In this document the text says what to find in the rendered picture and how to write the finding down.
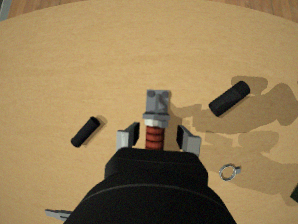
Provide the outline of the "grey metal clamp band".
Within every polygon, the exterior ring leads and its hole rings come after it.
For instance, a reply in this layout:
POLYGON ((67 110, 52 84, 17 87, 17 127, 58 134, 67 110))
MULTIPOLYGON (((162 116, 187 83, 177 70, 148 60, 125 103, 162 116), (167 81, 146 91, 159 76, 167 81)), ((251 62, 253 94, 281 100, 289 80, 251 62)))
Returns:
MULTIPOLYGON (((233 167, 233 166, 227 164, 227 165, 224 165, 223 167, 221 167, 221 169, 220 169, 220 171, 219 171, 219 176, 220 176, 220 177, 221 177, 221 173, 222 173, 222 171, 223 171, 226 167, 233 167)), ((235 175, 236 175, 236 174, 239 174, 239 173, 241 173, 241 168, 240 168, 239 166, 238 166, 238 167, 233 167, 233 174, 232 174, 232 176, 230 176, 229 178, 226 178, 226 179, 224 179, 224 178, 221 177, 221 179, 222 179, 223 181, 231 181, 231 180, 235 177, 235 175)))
POLYGON ((160 127, 160 128, 168 128, 168 122, 165 120, 150 120, 150 119, 145 119, 145 125, 147 126, 154 126, 154 127, 160 127))

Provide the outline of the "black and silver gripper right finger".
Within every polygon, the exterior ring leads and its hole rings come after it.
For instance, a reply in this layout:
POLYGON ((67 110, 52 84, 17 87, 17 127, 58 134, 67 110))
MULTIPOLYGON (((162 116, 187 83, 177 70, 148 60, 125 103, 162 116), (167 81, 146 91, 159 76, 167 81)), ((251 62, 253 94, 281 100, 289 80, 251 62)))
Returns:
POLYGON ((194 136, 183 125, 178 125, 177 128, 177 144, 183 152, 191 152, 199 158, 201 137, 194 136))

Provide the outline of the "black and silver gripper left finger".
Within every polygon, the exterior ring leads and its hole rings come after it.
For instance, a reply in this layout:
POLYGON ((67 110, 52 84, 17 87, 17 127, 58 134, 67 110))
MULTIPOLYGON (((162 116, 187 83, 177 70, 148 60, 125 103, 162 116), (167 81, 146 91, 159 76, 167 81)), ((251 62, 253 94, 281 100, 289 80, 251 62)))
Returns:
POLYGON ((118 130, 116 134, 116 152, 122 147, 135 146, 139 139, 140 122, 134 122, 125 130, 118 130))

